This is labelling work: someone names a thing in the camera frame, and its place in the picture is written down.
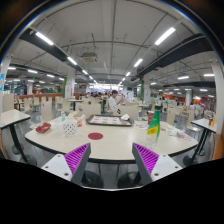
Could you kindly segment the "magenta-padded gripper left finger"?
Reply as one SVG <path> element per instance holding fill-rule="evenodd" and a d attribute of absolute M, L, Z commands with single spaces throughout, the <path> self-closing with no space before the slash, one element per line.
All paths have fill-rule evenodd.
<path fill-rule="evenodd" d="M 65 155 L 56 154 L 42 169 L 80 185 L 90 154 L 91 144 L 86 143 Z"/>

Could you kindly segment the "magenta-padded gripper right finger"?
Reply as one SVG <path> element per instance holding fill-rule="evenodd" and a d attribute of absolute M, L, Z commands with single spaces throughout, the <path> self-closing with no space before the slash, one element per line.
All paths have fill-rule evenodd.
<path fill-rule="evenodd" d="M 182 169 L 169 155 L 158 155 L 137 143 L 133 144 L 132 153 L 135 157 L 143 185 L 147 185 Z"/>

